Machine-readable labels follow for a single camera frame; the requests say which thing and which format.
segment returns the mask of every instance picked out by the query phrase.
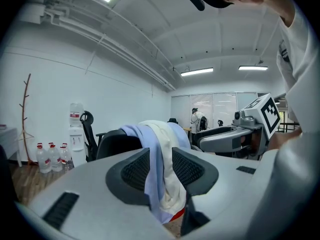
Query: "wooden floor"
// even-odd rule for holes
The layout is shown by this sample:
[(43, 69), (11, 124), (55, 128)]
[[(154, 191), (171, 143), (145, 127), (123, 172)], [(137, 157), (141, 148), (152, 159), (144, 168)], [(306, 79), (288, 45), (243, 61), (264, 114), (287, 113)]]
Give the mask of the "wooden floor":
[(23, 205), (28, 205), (40, 191), (65, 174), (64, 170), (43, 174), (35, 165), (19, 167), (17, 164), (10, 164), (9, 166), (16, 195)]

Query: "wooden coat rack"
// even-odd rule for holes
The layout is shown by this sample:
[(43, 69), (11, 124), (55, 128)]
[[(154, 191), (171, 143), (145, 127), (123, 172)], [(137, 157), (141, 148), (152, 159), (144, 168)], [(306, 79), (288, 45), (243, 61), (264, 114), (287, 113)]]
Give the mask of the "wooden coat rack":
[(26, 130), (25, 130), (25, 120), (28, 118), (28, 117), (25, 117), (25, 103), (26, 103), (26, 98), (29, 97), (29, 95), (27, 95), (27, 90), (28, 90), (30, 77), (31, 77), (31, 74), (29, 74), (28, 80), (26, 82), (23, 81), (25, 83), (25, 89), (24, 89), (24, 95), (23, 95), (23, 103), (22, 103), (22, 105), (19, 104), (20, 107), (22, 108), (22, 131), (21, 131), (21, 133), (20, 133), (20, 135), (18, 137), (18, 141), (22, 141), (23, 140), (23, 142), (24, 142), (24, 148), (25, 148), (26, 156), (28, 158), (28, 166), (31, 165), (31, 164), (37, 165), (37, 163), (35, 163), (34, 161), (32, 161), (30, 159), (28, 148), (27, 148), (27, 142), (26, 142), (27, 139), (34, 138), (34, 136), (29, 134), (29, 133), (27, 133)]

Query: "person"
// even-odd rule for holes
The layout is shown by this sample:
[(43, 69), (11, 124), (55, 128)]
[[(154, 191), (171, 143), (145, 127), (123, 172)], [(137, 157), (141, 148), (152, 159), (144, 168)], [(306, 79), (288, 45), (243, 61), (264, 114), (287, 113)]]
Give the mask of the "person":
[(191, 136), (192, 136), (192, 145), (196, 146), (197, 143), (195, 142), (195, 135), (200, 131), (200, 120), (202, 117), (205, 117), (205, 114), (198, 111), (198, 108), (192, 109), (192, 116), (191, 116)]
[[(280, 16), (280, 41), (276, 62), (281, 72), (288, 103), (288, 117), (299, 122), (293, 132), (276, 132), (268, 150), (279, 149), (301, 133), (319, 131), (320, 49), (312, 27), (293, 0), (210, 0), (216, 8), (239, 4), (265, 5)], [(252, 141), (259, 141), (253, 136)]]

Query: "plastic water bottle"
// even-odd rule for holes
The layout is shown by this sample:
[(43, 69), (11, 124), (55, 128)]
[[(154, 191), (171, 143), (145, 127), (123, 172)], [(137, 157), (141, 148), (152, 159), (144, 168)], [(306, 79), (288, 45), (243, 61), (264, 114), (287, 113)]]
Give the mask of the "plastic water bottle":
[(37, 144), (37, 150), (35, 153), (36, 159), (38, 161), (40, 172), (47, 174), (51, 171), (50, 159), (48, 152), (43, 149), (42, 143)]
[(60, 157), (65, 172), (74, 168), (74, 162), (72, 161), (72, 157), (67, 149), (67, 144), (65, 143), (60, 147)]
[(48, 155), (50, 158), (51, 168), (55, 172), (60, 172), (63, 167), (61, 163), (61, 158), (59, 151), (56, 148), (56, 145), (53, 142), (49, 143), (50, 148), (48, 149)]

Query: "cloth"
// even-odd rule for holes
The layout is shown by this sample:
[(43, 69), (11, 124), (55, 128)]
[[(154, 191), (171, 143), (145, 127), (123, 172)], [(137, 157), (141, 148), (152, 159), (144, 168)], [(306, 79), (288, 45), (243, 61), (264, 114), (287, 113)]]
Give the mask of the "cloth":
[(139, 125), (150, 127), (160, 143), (165, 185), (164, 197), (160, 200), (161, 209), (175, 215), (185, 207), (187, 194), (173, 170), (172, 148), (179, 147), (178, 139), (175, 132), (166, 122), (148, 120), (139, 123)]
[(191, 149), (190, 141), (188, 139), (188, 135), (186, 134), (185, 130), (176, 123), (168, 122), (167, 124), (174, 131), (175, 136), (178, 139), (179, 147)]
[(160, 200), (165, 196), (164, 162), (160, 143), (154, 131), (145, 125), (125, 125), (121, 129), (128, 136), (138, 137), (143, 148), (150, 149), (150, 171), (145, 180), (144, 193), (149, 196), (152, 214), (162, 224), (168, 223), (175, 214), (161, 209)]
[(280, 21), (290, 65), (278, 52), (277, 65), (283, 76), (289, 118), (299, 122), (304, 133), (315, 133), (320, 126), (320, 44), (299, 7), (290, 27)]
[(200, 120), (202, 117), (205, 117), (205, 114), (202, 112), (195, 112), (191, 116), (191, 133), (196, 134), (200, 131)]

